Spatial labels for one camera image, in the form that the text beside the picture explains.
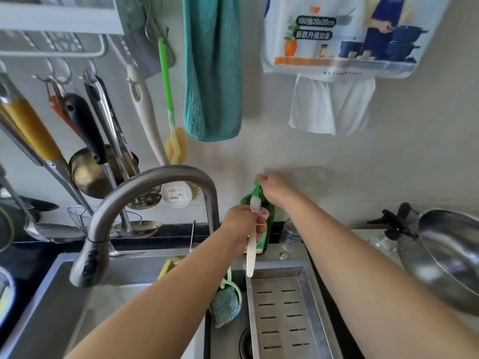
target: teal towel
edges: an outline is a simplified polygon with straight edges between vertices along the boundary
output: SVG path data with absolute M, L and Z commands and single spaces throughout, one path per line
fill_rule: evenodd
M 183 0 L 184 125 L 197 141 L 236 137 L 241 129 L 240 0 Z

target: countertop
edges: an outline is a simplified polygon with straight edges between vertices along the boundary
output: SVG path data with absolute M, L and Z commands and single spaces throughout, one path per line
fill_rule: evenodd
M 284 222 L 274 223 L 270 236 L 271 244 L 279 242 L 283 224 Z M 191 224 L 165 225 L 153 237 L 144 239 L 126 239 L 119 237 L 113 239 L 112 243 L 118 251 L 184 248 L 190 245 L 191 229 Z M 196 225 L 195 242 L 202 242 L 208 235 L 206 224 Z M 81 247 L 82 241 L 70 244 L 54 244 L 33 241 L 28 237 L 24 237 L 0 253 L 0 266 L 10 271 L 16 281 L 18 290 L 13 310 L 7 321 L 0 328 L 0 347 L 15 327 L 25 307 L 30 302 L 57 255 L 63 252 L 79 252 Z M 341 318 L 336 304 L 324 286 L 316 268 L 313 267 L 313 269 L 318 279 L 318 284 L 344 358 L 362 359 L 361 351 Z

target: white tissue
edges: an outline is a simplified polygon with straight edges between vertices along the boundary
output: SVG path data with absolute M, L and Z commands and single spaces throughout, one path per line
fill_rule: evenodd
M 369 120 L 375 79 L 321 82 L 297 76 L 289 125 L 300 131 L 350 135 Z

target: gooseneck faucet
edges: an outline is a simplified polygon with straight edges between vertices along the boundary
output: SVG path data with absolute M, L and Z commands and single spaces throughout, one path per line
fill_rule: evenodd
M 218 197 L 212 179 L 203 171 L 185 165 L 170 165 L 144 171 L 113 190 L 96 209 L 87 239 L 70 271 L 77 287 L 98 284 L 109 265 L 110 229 L 119 212 L 141 193 L 172 181 L 190 181 L 203 191 L 210 234 L 219 228 Z

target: dish soap bottle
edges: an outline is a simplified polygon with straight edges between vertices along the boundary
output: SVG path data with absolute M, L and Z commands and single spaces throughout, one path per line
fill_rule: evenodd
M 274 221 L 274 205 L 267 201 L 263 194 L 263 189 L 257 180 L 254 181 L 255 188 L 251 194 L 248 194 L 241 199 L 242 205 L 249 205 L 251 196 L 257 196 L 261 199 L 260 215 L 266 219 L 266 232 L 263 233 L 261 241 L 256 244 L 256 254 L 261 254 L 266 251 L 271 233 L 272 223 Z

